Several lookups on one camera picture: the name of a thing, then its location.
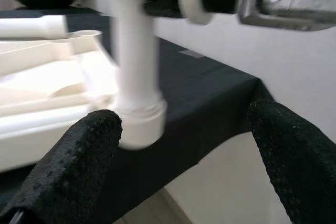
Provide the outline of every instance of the table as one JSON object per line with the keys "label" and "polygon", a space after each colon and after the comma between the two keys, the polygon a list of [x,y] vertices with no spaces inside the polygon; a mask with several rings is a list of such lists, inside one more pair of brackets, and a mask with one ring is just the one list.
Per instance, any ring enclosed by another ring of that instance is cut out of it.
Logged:
{"label": "table", "polygon": [[[0,18],[67,16],[70,31],[96,29],[111,52],[110,18],[87,8],[14,10]],[[163,136],[141,151],[119,149],[89,223],[111,224],[227,139],[249,131],[251,102],[272,99],[258,78],[160,39],[160,87],[168,103]],[[0,209],[33,166],[0,174]]]}

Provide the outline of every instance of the textured black gripper pad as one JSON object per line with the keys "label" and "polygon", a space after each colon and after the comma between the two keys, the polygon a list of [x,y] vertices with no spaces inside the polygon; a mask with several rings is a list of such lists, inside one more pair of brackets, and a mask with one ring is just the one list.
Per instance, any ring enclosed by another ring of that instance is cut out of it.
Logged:
{"label": "textured black gripper pad", "polygon": [[24,209],[34,223],[85,223],[121,131],[120,118],[109,110],[90,113],[74,124],[37,163],[3,210],[0,222]]}
{"label": "textured black gripper pad", "polygon": [[294,224],[336,223],[336,145],[272,101],[248,113],[270,181]]}

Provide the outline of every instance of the floor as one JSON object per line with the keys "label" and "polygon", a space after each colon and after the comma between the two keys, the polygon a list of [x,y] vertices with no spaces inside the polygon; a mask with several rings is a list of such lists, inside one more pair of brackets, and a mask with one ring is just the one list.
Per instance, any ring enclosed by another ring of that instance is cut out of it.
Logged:
{"label": "floor", "polygon": [[192,224],[163,189],[128,212],[114,224]]}

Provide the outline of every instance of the white plastic pipe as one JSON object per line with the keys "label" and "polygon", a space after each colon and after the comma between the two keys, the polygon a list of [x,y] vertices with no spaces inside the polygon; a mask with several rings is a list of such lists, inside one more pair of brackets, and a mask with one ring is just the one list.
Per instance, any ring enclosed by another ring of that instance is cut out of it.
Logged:
{"label": "white plastic pipe", "polygon": [[142,11],[143,0],[112,2],[114,48],[121,69],[115,105],[124,111],[143,110],[161,99],[153,18]]}
{"label": "white plastic pipe", "polygon": [[0,38],[65,39],[68,27],[64,16],[0,19]]}

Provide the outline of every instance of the white wall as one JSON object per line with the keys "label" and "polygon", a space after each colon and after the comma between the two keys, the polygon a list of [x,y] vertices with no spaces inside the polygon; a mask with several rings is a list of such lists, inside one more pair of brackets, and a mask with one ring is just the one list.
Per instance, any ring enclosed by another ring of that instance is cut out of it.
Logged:
{"label": "white wall", "polygon": [[[157,34],[260,77],[277,101],[336,140],[336,29],[248,27],[216,15],[205,27],[161,18]],[[167,189],[199,224],[290,224],[251,134],[222,144]]]}

